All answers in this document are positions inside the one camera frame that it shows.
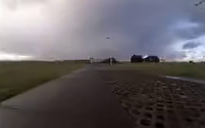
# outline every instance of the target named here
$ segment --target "sky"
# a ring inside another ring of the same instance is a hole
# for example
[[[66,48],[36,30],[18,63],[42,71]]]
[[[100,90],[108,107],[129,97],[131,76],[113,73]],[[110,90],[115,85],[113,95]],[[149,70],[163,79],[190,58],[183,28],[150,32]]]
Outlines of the sky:
[[[205,60],[199,0],[0,0],[0,60]]]

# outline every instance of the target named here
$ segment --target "gray cloud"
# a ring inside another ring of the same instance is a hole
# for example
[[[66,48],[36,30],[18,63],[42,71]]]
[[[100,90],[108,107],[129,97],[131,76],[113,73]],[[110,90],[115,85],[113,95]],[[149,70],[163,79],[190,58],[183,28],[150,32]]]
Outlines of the gray cloud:
[[[182,46],[182,49],[194,49],[194,48],[197,48],[201,45],[202,44],[199,42],[187,42]]]
[[[205,33],[205,10],[196,8],[195,3],[194,0],[16,0],[10,2],[14,12],[31,10],[36,5],[37,9],[42,6],[41,13],[36,19],[30,14],[24,21],[18,18],[3,22],[0,51],[38,59],[128,58],[132,54],[183,58],[182,53],[173,55],[170,46],[176,40],[194,39]],[[181,22],[198,26],[174,28]]]

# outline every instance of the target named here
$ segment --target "asphalt road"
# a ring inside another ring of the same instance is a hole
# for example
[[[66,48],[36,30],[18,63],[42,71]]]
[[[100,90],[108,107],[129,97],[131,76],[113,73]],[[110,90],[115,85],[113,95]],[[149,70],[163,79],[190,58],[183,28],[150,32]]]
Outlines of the asphalt road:
[[[131,128],[133,122],[92,67],[0,104],[0,128]]]

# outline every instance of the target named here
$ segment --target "road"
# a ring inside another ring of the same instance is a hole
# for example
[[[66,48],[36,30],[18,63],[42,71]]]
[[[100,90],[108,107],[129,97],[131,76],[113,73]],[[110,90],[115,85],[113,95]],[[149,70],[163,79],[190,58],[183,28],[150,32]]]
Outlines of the road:
[[[0,128],[131,128],[133,121],[93,67],[0,103]]]
[[[93,65],[0,103],[0,128],[205,128],[205,84]]]

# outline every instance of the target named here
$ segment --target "grass field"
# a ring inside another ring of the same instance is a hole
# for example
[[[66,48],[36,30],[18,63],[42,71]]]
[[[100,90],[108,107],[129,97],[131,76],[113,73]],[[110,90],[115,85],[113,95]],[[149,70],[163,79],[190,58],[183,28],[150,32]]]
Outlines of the grass field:
[[[198,78],[205,80],[205,64],[190,63],[138,63],[138,64],[120,64],[119,69],[140,70],[147,73],[182,76],[189,78]]]
[[[0,62],[0,101],[82,67],[69,62]]]

